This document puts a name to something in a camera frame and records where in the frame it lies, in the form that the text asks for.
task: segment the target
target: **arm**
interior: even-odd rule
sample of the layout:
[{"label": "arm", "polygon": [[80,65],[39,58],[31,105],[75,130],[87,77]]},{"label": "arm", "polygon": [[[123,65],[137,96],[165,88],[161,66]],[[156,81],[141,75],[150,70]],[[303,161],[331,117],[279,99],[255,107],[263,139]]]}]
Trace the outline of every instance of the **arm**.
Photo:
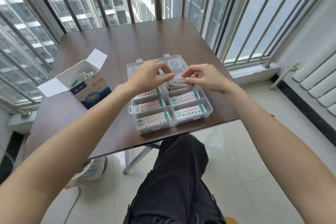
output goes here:
[{"label": "arm", "polygon": [[[159,69],[169,73],[157,78]],[[95,149],[121,109],[137,94],[174,77],[164,62],[139,66],[128,82],[57,132],[0,186],[1,223],[40,223],[49,205]]]},{"label": "arm", "polygon": [[185,81],[221,92],[229,99],[265,165],[305,223],[334,223],[336,178],[318,156],[214,66],[193,65],[183,76],[195,72],[202,72],[203,77]]}]

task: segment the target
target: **left hand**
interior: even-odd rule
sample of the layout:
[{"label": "left hand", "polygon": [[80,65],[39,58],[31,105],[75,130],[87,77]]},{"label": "left hand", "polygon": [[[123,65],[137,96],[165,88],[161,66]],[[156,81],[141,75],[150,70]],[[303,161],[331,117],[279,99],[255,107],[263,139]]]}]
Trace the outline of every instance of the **left hand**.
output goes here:
[{"label": "left hand", "polygon": [[[166,75],[158,78],[161,69]],[[134,95],[151,91],[161,84],[174,78],[169,66],[158,60],[150,60],[140,65],[126,83],[133,91]]]}]

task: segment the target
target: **wooden table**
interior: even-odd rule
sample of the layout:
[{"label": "wooden table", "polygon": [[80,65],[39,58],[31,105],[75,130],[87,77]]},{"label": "wooden table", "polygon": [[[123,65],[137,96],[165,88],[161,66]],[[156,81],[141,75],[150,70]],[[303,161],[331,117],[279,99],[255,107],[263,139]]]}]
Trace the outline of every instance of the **wooden table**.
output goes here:
[{"label": "wooden table", "polygon": [[[162,58],[165,53],[171,56],[181,55],[187,65],[213,64],[222,74],[232,79],[187,18],[67,33],[61,39],[50,79],[86,59],[95,48],[108,55],[101,72],[111,90],[127,81],[127,64],[134,63],[138,58],[144,61]],[[128,113],[127,104],[90,157],[112,154],[239,118],[231,103],[222,94],[206,89],[204,91],[214,109],[208,118],[145,135],[139,135],[135,131],[133,116]],[[69,91],[48,98],[43,97],[24,158],[85,111],[86,108]]]}]

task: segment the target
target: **cardboard box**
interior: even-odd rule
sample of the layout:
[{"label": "cardboard box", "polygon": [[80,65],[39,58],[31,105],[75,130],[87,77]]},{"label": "cardboard box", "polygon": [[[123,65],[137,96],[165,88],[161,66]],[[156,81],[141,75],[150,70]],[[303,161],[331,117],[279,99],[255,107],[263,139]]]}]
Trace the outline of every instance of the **cardboard box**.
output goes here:
[{"label": "cardboard box", "polygon": [[[87,109],[90,109],[111,93],[111,89],[100,73],[106,58],[107,55],[94,49],[86,60],[82,60],[55,78],[41,84],[38,89],[46,97],[70,90]],[[91,71],[94,72],[92,76],[71,87],[71,82],[78,73]]]}]

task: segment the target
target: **radiator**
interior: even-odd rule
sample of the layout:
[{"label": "radiator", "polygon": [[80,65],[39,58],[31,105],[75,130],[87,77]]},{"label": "radiator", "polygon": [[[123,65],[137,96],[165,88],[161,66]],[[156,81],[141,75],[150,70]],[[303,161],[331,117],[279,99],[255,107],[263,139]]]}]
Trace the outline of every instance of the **radiator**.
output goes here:
[{"label": "radiator", "polygon": [[315,55],[294,74],[293,80],[336,117],[336,52]]}]

